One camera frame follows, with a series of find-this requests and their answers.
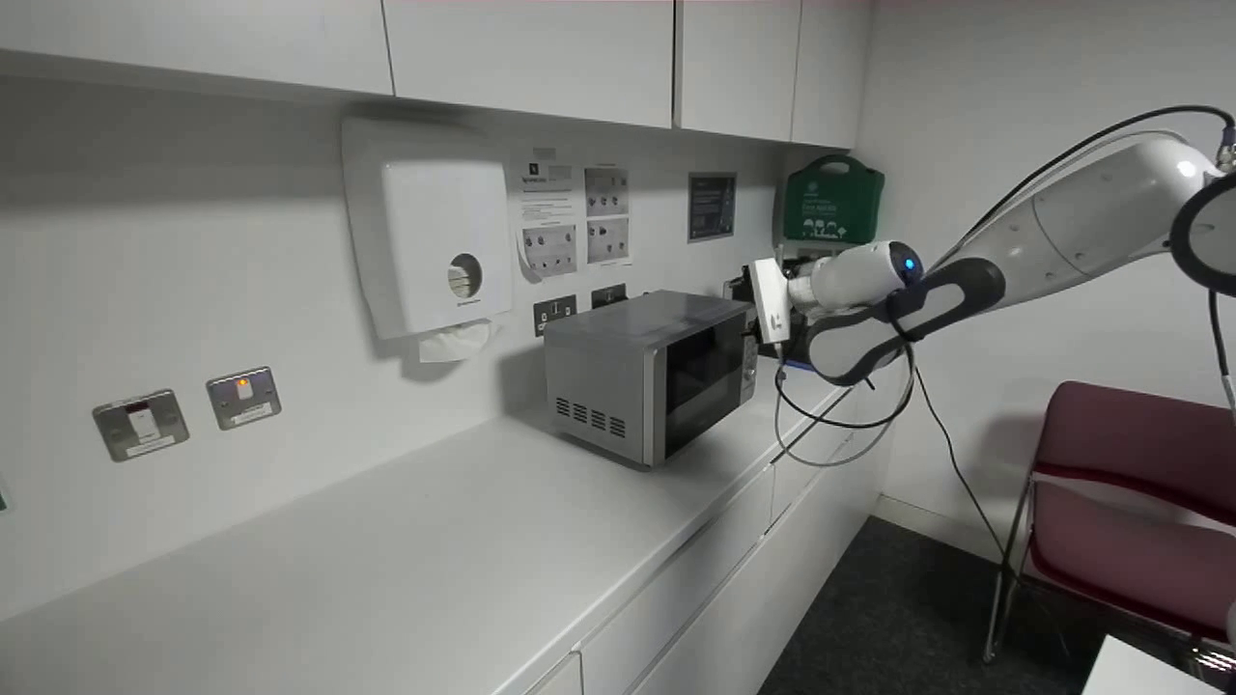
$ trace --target robotic arm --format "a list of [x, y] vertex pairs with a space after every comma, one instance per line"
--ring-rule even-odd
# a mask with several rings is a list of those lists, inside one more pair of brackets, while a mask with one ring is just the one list
[[782, 265], [761, 258], [754, 294], [765, 343], [790, 341], [790, 301], [816, 305], [810, 365], [853, 386], [913, 341], [1072, 288], [1167, 243], [1192, 278], [1236, 294], [1236, 178], [1216, 178], [1202, 151], [1144, 137], [1004, 209], [929, 278], [906, 243], [845, 251], [816, 265], [809, 285], [783, 283]]

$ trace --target gray device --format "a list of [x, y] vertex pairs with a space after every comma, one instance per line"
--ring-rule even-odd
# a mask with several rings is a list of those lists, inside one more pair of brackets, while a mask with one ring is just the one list
[[546, 329], [554, 426], [637, 468], [750, 397], [745, 305], [644, 294]]

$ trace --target drawer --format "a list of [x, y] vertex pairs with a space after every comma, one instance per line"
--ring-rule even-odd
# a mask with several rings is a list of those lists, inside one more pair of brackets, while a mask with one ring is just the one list
[[773, 474], [761, 468], [719, 514], [585, 643], [585, 691], [630, 691], [656, 651], [701, 612], [727, 575], [759, 547]]

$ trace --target white cabinet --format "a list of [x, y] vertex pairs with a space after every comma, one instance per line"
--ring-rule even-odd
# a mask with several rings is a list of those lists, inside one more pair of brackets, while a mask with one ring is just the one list
[[[831, 409], [834, 420], [858, 420], [858, 397], [845, 397]], [[794, 441], [794, 455], [809, 464], [834, 464], [843, 459], [837, 449], [853, 441], [852, 427], [816, 426], [809, 437]], [[794, 455], [773, 459], [773, 518], [768, 527], [800, 501], [800, 492], [818, 478], [828, 468], [805, 468]]]
[[680, 0], [675, 124], [790, 137], [800, 0]]
[[686, 131], [853, 148], [871, 0], [680, 0]]
[[391, 94], [379, 0], [0, 0], [0, 48]]
[[810, 490], [665, 650], [637, 695], [754, 695], [877, 501], [877, 468], [818, 469]]
[[871, 0], [805, 0], [794, 141], [853, 148]]
[[695, 617], [716, 585], [750, 556], [768, 521], [768, 469], [719, 507], [701, 535], [656, 572], [621, 612], [585, 643], [585, 691], [621, 695], [656, 651]]
[[673, 124], [673, 0], [387, 0], [411, 101]]

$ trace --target black cable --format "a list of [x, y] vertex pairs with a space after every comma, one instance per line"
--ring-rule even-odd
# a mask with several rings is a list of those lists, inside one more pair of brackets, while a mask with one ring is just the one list
[[796, 441], [783, 441], [783, 433], [782, 433], [782, 402], [783, 402], [783, 397], [773, 402], [773, 437], [778, 437], [778, 444], [782, 444], [778, 459], [783, 455], [783, 459], [794, 459], [794, 464], [800, 464], [800, 468], [852, 468], [852, 464], [858, 464], [863, 455], [871, 455], [871, 450], [888, 437], [888, 427], [892, 427], [892, 420], [883, 426], [883, 433], [877, 433], [871, 444], [863, 444], [853, 455], [843, 455], [843, 459], [805, 459], [805, 455], [796, 455], [796, 444], [809, 441], [825, 420], [810, 415], [809, 427], [805, 427]]
[[1220, 323], [1220, 294], [1211, 288], [1211, 334], [1215, 334], [1215, 352], [1216, 352], [1216, 361], [1220, 361], [1220, 373], [1230, 377], [1230, 341], [1224, 341], [1224, 323]]
[[1002, 541], [989, 508], [977, 501], [977, 492], [973, 492], [973, 487], [970, 487], [970, 478], [966, 478], [966, 469], [962, 469], [962, 464], [958, 464], [956, 437], [949, 437], [949, 427], [943, 426], [943, 415], [939, 415], [939, 409], [935, 409], [935, 402], [933, 402], [933, 390], [929, 390], [929, 377], [925, 377], [921, 365], [915, 365], [915, 383], [921, 383], [921, 390], [925, 390], [925, 402], [929, 402], [929, 413], [933, 413], [935, 427], [943, 433], [943, 444], [948, 444], [948, 450], [949, 450], [949, 468], [956, 468], [956, 474], [958, 474], [970, 507], [977, 508], [980, 525], [989, 527], [989, 535], [995, 535], [995, 543], [998, 543], [998, 556], [1002, 556], [1002, 553], [1004, 553], [1004, 541]]
[[816, 420], [816, 426], [831, 426], [831, 427], [886, 427], [886, 426], [892, 426], [907, 404], [913, 404], [913, 397], [915, 397], [915, 352], [907, 352], [906, 348], [906, 393], [902, 393], [902, 402], [897, 402], [897, 409], [892, 413], [886, 413], [886, 415], [877, 415], [877, 420], [831, 420], [828, 413], [834, 409], [834, 404], [843, 404], [853, 390], [845, 390], [828, 413], [810, 413], [810, 409], [805, 409], [796, 397], [790, 397], [790, 390], [783, 390], [783, 361], [778, 361], [778, 373], [773, 373], [773, 386], [778, 386], [778, 402], [783, 402], [783, 404], [794, 404], [800, 415], [809, 415], [809, 420]]
[[1144, 124], [1144, 121], [1164, 121], [1164, 114], [1216, 114], [1224, 124], [1224, 135], [1220, 135], [1220, 151], [1216, 151], [1216, 163], [1224, 157], [1224, 151], [1236, 141], [1236, 121], [1233, 113], [1224, 108], [1215, 108], [1215, 103], [1170, 103], [1170, 108], [1152, 108], [1152, 113], [1139, 113], [1139, 114], [1130, 114], [1130, 121], [1117, 121], [1087, 137], [1078, 137], [1073, 148], [1068, 148], [1064, 155], [1049, 157], [1040, 171], [1033, 171], [1029, 178], [1019, 178], [989, 213], [977, 214], [977, 222], [939, 258], [948, 262], [966, 238], [973, 238], [1013, 196], [1019, 196], [1033, 181], [1040, 181], [1049, 171], [1072, 163], [1078, 151], [1134, 127], [1134, 124]]
[[773, 433], [778, 433], [782, 455], [794, 459], [794, 464], [800, 464], [800, 468], [852, 468], [852, 464], [858, 464], [863, 455], [871, 455], [871, 450], [888, 437], [892, 426], [886, 426], [871, 444], [863, 444], [858, 450], [852, 450], [852, 455], [843, 455], [843, 459], [805, 459], [805, 455], [796, 455], [796, 444], [800, 444], [810, 427], [818, 427], [818, 420], [810, 420], [810, 426], [790, 444], [790, 441], [782, 437], [782, 402], [773, 404]]

